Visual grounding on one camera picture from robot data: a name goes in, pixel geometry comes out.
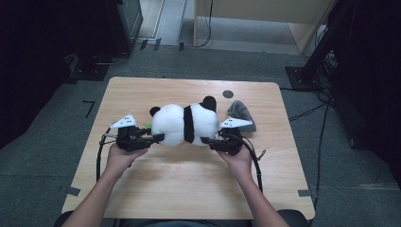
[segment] black dot on white plate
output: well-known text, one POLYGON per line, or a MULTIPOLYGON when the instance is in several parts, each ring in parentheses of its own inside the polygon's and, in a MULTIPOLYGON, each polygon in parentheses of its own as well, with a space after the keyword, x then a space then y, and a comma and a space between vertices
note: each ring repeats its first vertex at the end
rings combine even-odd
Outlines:
POLYGON ((225 98, 232 98, 232 97, 234 96, 234 93, 233 93, 232 91, 230 91, 230 90, 225 90, 225 91, 223 92, 223 96, 224 96, 225 98))

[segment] person's left hand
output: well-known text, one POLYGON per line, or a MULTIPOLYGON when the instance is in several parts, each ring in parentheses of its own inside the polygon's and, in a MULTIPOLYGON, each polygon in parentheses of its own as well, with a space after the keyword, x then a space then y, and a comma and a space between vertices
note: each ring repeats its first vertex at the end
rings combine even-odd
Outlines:
POLYGON ((120 149, 116 143, 112 144, 109 149, 109 156, 107 158, 106 169, 103 175, 111 176, 118 180, 124 171, 135 161, 136 158, 148 152, 147 149, 138 149, 135 151, 127 152, 120 149))

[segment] black stand base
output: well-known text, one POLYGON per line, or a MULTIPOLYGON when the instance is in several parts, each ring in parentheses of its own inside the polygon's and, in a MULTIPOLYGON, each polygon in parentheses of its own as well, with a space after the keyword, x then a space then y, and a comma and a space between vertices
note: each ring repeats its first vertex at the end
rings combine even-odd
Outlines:
POLYGON ((320 91, 322 87, 316 85, 312 80, 301 79, 300 73, 303 67, 286 66, 286 72, 291 83, 291 87, 295 91, 320 91))
POLYGON ((79 61, 67 83, 77 83, 77 80, 103 81, 109 66, 108 64, 83 63, 79 61))

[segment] stuffed animal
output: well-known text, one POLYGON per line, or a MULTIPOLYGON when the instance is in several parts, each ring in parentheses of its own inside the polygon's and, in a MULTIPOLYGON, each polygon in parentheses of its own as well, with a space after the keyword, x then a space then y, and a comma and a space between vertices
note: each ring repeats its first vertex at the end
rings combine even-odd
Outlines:
POLYGON ((152 115, 151 133, 165 134, 160 144, 178 146, 183 141, 205 146, 201 137, 218 138, 217 103, 214 97, 206 96, 201 103, 193 103, 185 108, 168 104, 150 109, 152 115))

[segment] white fur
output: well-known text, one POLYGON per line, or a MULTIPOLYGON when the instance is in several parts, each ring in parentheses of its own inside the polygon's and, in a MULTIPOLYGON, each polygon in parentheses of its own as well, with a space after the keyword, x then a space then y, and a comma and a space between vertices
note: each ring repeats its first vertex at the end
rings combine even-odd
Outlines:
POLYGON ((191 104, 192 118, 194 121, 194 142, 192 144, 205 146, 201 137, 210 139, 218 138, 218 115, 210 110, 204 109, 199 103, 191 104))
POLYGON ((183 142, 183 107, 169 104, 160 109, 151 121, 152 134, 165 134, 165 140, 160 144, 178 146, 183 142))

